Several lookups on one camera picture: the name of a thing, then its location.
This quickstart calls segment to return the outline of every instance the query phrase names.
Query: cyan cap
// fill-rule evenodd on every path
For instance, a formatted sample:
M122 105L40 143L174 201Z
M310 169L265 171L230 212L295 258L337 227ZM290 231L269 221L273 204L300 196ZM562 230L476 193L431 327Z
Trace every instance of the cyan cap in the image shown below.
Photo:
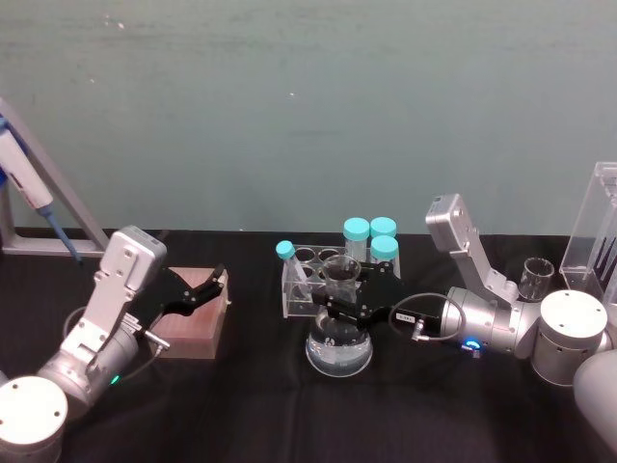
M376 259L392 260L398 254L398 242L391 236L377 236L370 241L370 255Z
M296 254L296 250L291 244L291 241L281 241L277 244L277 254L283 260L292 258L294 254Z
M376 217L370 221L370 235L375 236L396 236L396 222L389 217Z
M351 241L367 239L370 233L368 221L361 217L352 217L343 224L343 236Z

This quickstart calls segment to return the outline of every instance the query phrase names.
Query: metal stand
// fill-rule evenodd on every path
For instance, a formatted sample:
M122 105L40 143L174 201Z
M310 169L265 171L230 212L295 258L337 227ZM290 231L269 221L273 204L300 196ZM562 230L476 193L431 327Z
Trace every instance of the metal stand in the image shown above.
M86 257L101 257L109 244L109 238L98 225L92 214L81 202L66 179L45 152L42 145L28 130L15 110L0 98L0 116L11 127L11 133L28 155L45 184L62 201L68 211L86 232L89 239L71 240L79 254ZM13 213L9 201L9 182L0 186L0 240L6 254L36 256L69 256L65 245L57 238L26 238L15 231Z

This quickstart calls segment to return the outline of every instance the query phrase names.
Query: wall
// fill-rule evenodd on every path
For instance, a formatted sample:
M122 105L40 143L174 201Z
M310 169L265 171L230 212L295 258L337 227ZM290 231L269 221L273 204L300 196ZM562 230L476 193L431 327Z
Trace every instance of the wall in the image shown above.
M483 232L569 234L617 150L608 0L0 6L0 95L106 227L425 232L460 192Z

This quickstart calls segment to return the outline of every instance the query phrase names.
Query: wooden block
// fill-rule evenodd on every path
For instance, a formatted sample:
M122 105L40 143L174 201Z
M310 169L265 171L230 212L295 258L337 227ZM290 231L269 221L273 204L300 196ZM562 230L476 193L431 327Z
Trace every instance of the wooden block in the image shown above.
M190 287L205 282L212 268L171 267ZM214 359L228 307L228 272L220 281L225 289L219 297L197 308L191 316L170 313L160 319L151 330L172 347L161 353L170 359Z

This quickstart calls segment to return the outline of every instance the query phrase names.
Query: black tablecloth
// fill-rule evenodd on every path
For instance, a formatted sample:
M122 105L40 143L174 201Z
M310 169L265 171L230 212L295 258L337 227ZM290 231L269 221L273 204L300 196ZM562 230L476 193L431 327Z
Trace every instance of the black tablecloth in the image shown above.
M229 271L216 361L159 360L110 387L71 424L63 462L596 462L615 461L576 409L572 390L529 362L371 330L371 364L333 379L305 358L309 321L282 318L275 244L335 245L340 235L173 231L168 265ZM427 235L404 235L403 279L446 293L462 281ZM517 281L523 261L558 267L563 237L489 236L493 267ZM0 257L0 369L31 374L56 351L65 317L92 291L96 261Z

